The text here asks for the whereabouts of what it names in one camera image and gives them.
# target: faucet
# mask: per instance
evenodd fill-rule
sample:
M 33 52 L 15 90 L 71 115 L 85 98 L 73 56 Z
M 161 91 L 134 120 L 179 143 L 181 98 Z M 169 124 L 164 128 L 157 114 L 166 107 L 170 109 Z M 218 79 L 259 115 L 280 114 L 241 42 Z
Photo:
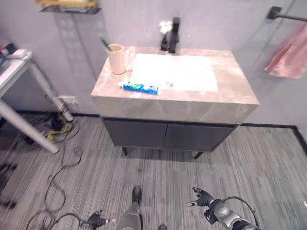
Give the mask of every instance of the faucet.
M 180 18 L 173 18 L 173 26 L 170 32 L 169 46 L 166 39 L 167 33 L 164 34 L 161 41 L 161 50 L 168 50 L 170 54 L 176 53 L 176 44 L 179 42 L 178 30 L 179 30 Z
M 171 31 L 171 37 L 169 40 L 169 48 L 168 48 L 168 52 L 170 54 L 176 53 L 176 44 L 179 42 L 179 35 L 178 35 L 179 24 L 180 24 L 180 18 L 173 18 L 173 28 Z

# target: power outlet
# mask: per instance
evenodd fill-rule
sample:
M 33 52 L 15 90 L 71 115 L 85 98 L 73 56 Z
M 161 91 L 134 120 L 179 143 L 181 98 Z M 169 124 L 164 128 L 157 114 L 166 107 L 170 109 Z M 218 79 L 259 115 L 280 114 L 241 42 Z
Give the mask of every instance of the power outlet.
M 61 95 L 61 96 L 58 96 L 58 98 L 62 100 L 65 104 L 73 104 L 73 105 L 79 104 L 75 96 Z

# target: white sink basin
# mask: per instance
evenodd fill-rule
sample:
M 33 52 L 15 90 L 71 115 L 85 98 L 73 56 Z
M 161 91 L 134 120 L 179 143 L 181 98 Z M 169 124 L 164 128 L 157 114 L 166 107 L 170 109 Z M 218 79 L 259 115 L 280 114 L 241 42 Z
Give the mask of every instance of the white sink basin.
M 209 59 L 202 56 L 137 54 L 130 81 L 162 89 L 218 90 L 213 67 Z

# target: toothbrush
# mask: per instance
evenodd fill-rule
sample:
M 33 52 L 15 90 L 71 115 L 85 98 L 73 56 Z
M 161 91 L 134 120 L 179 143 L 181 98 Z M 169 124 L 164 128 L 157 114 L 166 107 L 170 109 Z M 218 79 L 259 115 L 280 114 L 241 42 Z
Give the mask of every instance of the toothbrush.
M 102 36 L 100 36 L 100 41 L 101 41 L 102 44 L 104 44 L 104 45 L 107 47 L 108 50 L 111 51 L 111 49 L 110 49 L 110 47 L 109 47 L 109 44 L 106 42 L 105 39 L 102 38 Z

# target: dark gray cabinet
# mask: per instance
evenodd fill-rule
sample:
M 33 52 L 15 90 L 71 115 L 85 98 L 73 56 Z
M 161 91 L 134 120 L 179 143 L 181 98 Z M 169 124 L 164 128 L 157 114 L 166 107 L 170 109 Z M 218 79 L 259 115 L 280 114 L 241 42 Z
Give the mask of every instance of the dark gray cabinet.
M 103 119 L 115 146 L 212 152 L 237 125 Z
M 165 146 L 171 149 L 212 151 L 233 129 L 231 126 L 169 124 Z
M 104 124 L 116 146 L 161 148 L 164 144 L 165 123 L 104 119 Z

